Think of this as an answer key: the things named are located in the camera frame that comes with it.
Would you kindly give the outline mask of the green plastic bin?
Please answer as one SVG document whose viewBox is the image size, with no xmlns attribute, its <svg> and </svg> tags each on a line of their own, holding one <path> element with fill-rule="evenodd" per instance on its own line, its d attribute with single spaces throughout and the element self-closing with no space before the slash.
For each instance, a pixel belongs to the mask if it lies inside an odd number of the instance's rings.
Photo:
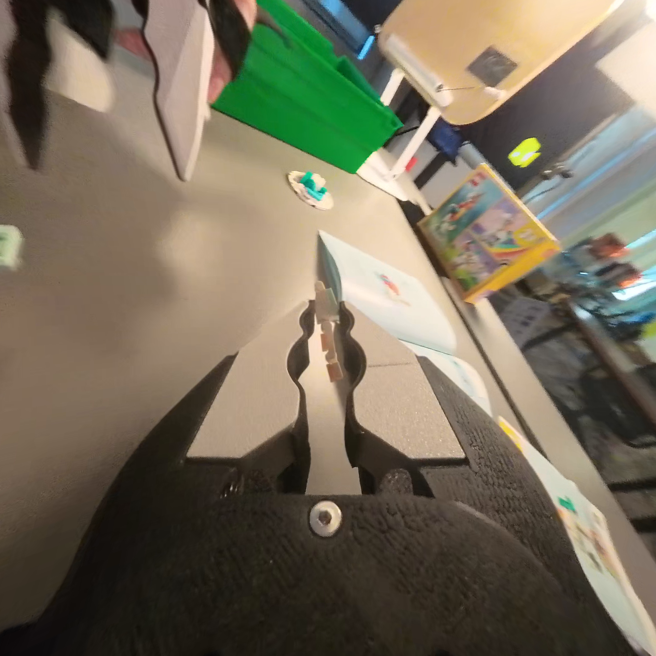
<svg viewBox="0 0 656 656">
<path fill-rule="evenodd" d="M 356 66 L 284 1 L 259 1 L 289 38 L 256 25 L 212 109 L 355 174 L 401 128 Z"/>
</svg>

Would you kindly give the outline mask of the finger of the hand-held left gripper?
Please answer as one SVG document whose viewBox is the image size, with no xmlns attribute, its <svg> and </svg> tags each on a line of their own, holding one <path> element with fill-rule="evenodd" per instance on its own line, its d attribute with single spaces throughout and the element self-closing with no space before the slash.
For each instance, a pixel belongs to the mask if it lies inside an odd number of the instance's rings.
<svg viewBox="0 0 656 656">
<path fill-rule="evenodd" d="M 156 72 L 157 117 L 176 174 L 187 182 L 209 110 L 215 40 L 207 9 L 199 1 L 149 1 L 143 35 Z"/>
<path fill-rule="evenodd" d="M 4 2 L 4 133 L 21 165 L 40 166 L 48 91 L 110 108 L 113 20 L 110 1 Z"/>
</svg>

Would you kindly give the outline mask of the wooden desk with white legs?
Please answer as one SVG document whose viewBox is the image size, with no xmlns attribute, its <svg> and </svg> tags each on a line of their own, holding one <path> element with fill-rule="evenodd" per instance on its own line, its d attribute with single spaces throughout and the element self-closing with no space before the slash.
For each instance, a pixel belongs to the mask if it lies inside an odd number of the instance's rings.
<svg viewBox="0 0 656 656">
<path fill-rule="evenodd" d="M 407 201 L 398 178 L 439 118 L 455 126 L 484 119 L 615 13 L 623 1 L 402 1 L 377 33 L 392 66 L 380 101 L 403 81 L 428 111 L 398 159 L 382 149 L 357 171 Z"/>
</svg>

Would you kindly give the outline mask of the yellow-green object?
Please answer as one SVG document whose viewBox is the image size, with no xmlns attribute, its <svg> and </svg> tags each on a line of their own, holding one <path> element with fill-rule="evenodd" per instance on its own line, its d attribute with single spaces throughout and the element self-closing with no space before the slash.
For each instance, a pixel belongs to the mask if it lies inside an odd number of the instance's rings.
<svg viewBox="0 0 656 656">
<path fill-rule="evenodd" d="M 541 148 L 536 137 L 526 138 L 508 154 L 508 160 L 514 167 L 527 168 L 541 156 Z"/>
</svg>

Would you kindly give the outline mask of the colourful lego box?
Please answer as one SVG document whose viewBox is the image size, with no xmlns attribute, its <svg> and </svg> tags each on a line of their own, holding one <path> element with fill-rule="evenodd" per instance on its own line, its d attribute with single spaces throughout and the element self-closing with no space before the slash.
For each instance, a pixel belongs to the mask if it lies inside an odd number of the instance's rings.
<svg viewBox="0 0 656 656">
<path fill-rule="evenodd" d="M 486 163 L 474 168 L 417 228 L 469 304 L 516 282 L 562 250 Z"/>
</svg>

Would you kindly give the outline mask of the open lego instruction booklet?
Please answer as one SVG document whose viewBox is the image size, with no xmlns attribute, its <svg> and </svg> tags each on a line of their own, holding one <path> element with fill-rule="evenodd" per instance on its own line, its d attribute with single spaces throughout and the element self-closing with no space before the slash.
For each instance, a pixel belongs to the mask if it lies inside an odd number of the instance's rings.
<svg viewBox="0 0 656 656">
<path fill-rule="evenodd" d="M 426 357 L 489 416 L 493 409 L 478 371 L 456 355 L 456 333 L 423 284 L 336 237 L 318 232 L 318 250 L 327 286 L 338 301 L 348 302 Z"/>
</svg>

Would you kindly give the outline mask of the person's left hand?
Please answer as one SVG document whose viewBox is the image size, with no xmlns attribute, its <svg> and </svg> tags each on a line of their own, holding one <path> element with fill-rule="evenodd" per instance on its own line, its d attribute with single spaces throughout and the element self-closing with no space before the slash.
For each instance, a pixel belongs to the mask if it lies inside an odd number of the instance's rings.
<svg viewBox="0 0 656 656">
<path fill-rule="evenodd" d="M 252 32 L 255 27 L 256 16 L 257 16 L 257 2 L 236 1 L 236 3 L 251 30 L 251 40 L 252 40 Z M 220 47 L 215 41 L 213 64 L 210 73 L 209 90 L 208 90 L 209 103 L 214 103 L 223 92 L 225 86 L 227 86 L 232 81 L 233 79 L 230 79 L 230 71 L 228 69 L 227 62 L 225 61 L 222 55 Z"/>
</svg>

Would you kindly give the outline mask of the closed yellow-cornered instruction booklet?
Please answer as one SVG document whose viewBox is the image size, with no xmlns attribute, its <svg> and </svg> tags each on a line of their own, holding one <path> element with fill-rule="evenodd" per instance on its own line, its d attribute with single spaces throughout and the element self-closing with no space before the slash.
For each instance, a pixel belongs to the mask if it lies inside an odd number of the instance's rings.
<svg viewBox="0 0 656 656">
<path fill-rule="evenodd" d="M 546 489 L 599 601 L 639 655 L 655 654 L 655 626 L 620 561 L 604 515 L 506 419 L 498 425 Z"/>
</svg>

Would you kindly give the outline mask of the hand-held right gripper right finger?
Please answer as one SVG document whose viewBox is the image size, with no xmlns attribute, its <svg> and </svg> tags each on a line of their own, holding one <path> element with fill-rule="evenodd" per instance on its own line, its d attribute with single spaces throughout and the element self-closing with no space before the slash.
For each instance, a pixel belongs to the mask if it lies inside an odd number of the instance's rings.
<svg viewBox="0 0 656 656">
<path fill-rule="evenodd" d="M 419 357 L 353 304 L 341 302 L 337 342 L 345 372 L 344 444 L 361 482 L 404 470 L 465 464 L 466 454 Z"/>
</svg>

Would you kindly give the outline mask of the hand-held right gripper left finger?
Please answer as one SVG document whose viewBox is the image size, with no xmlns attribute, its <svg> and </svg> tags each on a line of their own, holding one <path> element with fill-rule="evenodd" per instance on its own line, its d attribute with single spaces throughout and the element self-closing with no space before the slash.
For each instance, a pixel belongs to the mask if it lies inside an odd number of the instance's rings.
<svg viewBox="0 0 656 656">
<path fill-rule="evenodd" d="M 187 451 L 193 463 L 216 462 L 272 478 L 308 478 L 306 394 L 314 302 L 265 325 L 234 357 Z"/>
</svg>

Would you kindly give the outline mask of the small white teal lego build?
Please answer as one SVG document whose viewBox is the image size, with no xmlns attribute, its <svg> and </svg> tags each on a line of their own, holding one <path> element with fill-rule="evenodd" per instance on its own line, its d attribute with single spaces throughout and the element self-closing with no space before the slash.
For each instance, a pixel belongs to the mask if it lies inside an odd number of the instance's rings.
<svg viewBox="0 0 656 656">
<path fill-rule="evenodd" d="M 321 175 L 293 170 L 287 173 L 287 182 L 299 200 L 310 207 L 317 210 L 331 210 L 334 207 L 332 194 L 327 190 Z"/>
</svg>

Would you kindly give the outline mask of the mint green lego piece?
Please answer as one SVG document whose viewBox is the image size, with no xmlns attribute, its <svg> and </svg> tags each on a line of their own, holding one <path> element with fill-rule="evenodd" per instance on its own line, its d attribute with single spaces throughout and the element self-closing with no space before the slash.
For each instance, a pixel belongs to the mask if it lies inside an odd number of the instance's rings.
<svg viewBox="0 0 656 656">
<path fill-rule="evenodd" d="M 14 225 L 1 225 L 1 269 L 15 271 L 21 264 L 24 238 Z"/>
</svg>

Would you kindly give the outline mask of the small white lego piece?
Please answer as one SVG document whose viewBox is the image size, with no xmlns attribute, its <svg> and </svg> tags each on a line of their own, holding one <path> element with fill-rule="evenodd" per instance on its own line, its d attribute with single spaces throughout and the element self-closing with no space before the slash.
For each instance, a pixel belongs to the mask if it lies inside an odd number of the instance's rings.
<svg viewBox="0 0 656 656">
<path fill-rule="evenodd" d="M 327 288 L 323 282 L 316 281 L 314 291 L 316 324 L 320 330 L 321 349 L 329 381 L 339 382 L 343 379 L 343 370 L 335 343 L 335 325 L 339 322 L 338 303 L 332 288 Z"/>
</svg>

